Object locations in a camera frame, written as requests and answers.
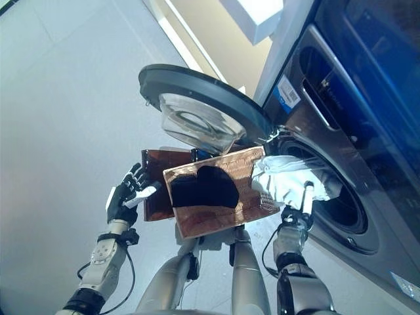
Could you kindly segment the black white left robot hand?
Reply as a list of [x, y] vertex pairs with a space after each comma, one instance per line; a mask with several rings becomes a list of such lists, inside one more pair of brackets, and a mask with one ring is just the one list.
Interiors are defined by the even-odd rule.
[[161, 188], [158, 181], [151, 181], [147, 170], [134, 164], [124, 175], [121, 183], [111, 188], [106, 201], [107, 223], [123, 220], [128, 226], [137, 221], [137, 207]]

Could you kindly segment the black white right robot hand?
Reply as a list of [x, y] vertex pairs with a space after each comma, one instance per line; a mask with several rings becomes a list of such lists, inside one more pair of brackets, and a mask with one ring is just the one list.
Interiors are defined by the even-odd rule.
[[300, 209], [287, 206], [282, 212], [282, 224], [286, 226], [296, 226], [305, 230], [310, 230], [314, 223], [312, 216], [312, 204], [314, 199], [314, 183], [307, 181], [304, 184], [303, 199]]

